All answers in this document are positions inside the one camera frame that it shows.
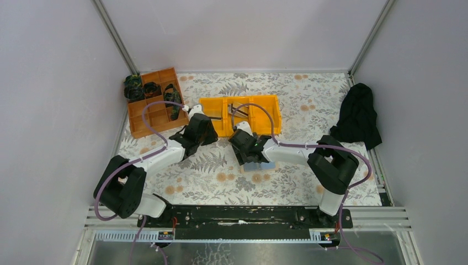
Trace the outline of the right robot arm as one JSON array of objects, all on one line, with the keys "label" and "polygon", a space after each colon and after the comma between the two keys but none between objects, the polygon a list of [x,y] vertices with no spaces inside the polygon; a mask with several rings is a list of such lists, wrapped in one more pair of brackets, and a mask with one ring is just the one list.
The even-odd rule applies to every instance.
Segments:
[{"label": "right robot arm", "polygon": [[330,135],[315,145],[280,142],[272,136],[254,136],[237,129],[228,139],[240,165],[286,162],[308,166],[324,187],[319,210],[329,216],[339,212],[350,182],[364,157],[343,147]]}]

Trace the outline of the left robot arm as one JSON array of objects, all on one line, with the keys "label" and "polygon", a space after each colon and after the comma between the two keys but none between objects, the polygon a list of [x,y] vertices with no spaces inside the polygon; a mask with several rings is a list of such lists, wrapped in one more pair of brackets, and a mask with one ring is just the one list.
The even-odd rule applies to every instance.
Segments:
[{"label": "left robot arm", "polygon": [[151,150],[133,160],[120,155],[108,163],[93,196],[95,215],[100,220],[109,220],[99,213],[102,204],[113,212],[114,217],[126,219],[133,214],[160,217],[167,202],[157,195],[143,192],[146,177],[195,154],[200,146],[218,140],[211,119],[203,113],[195,113],[180,132],[171,136],[167,144]]}]

